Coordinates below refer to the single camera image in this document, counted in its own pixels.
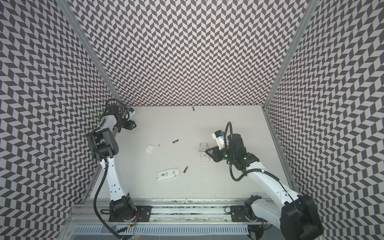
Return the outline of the white remote with barcode label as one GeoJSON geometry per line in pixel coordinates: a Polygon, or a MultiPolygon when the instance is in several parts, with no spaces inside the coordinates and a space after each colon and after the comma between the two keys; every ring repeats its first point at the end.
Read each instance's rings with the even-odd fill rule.
{"type": "Polygon", "coordinates": [[[179,168],[172,168],[157,172],[157,181],[166,181],[180,176],[179,168]]]}

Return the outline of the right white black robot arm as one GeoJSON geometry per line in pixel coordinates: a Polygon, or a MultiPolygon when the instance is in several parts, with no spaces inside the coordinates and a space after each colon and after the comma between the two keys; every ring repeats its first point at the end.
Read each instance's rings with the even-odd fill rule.
{"type": "Polygon", "coordinates": [[[284,185],[270,173],[262,162],[247,152],[239,134],[226,135],[219,130],[212,134],[217,146],[207,149],[214,162],[226,161],[242,174],[231,176],[236,182],[244,177],[255,181],[271,198],[273,204],[255,195],[244,202],[244,209],[250,221],[264,219],[279,228],[286,240],[314,240],[324,233],[315,201],[309,195],[300,195],[284,185]]]}

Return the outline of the white remote with back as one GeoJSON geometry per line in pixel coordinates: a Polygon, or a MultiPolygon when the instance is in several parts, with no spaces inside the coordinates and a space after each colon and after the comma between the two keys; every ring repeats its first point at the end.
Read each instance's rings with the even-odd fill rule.
{"type": "MultiPolygon", "coordinates": [[[[199,150],[207,150],[207,149],[209,149],[208,143],[200,143],[199,150]]],[[[205,152],[199,152],[199,153],[200,153],[201,162],[207,163],[210,161],[210,157],[205,152]]]]}

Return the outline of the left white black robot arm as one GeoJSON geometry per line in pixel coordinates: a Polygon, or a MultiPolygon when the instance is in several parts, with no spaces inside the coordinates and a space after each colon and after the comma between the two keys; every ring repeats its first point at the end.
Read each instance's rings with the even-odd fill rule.
{"type": "Polygon", "coordinates": [[[87,142],[91,154],[104,169],[103,180],[108,183],[110,191],[109,213],[111,220],[130,222],[137,217],[138,211],[130,195],[122,189],[116,170],[119,146],[114,132],[121,129],[132,130],[136,123],[130,120],[135,113],[132,108],[117,99],[110,99],[105,104],[102,121],[94,130],[87,134],[87,142]]]}

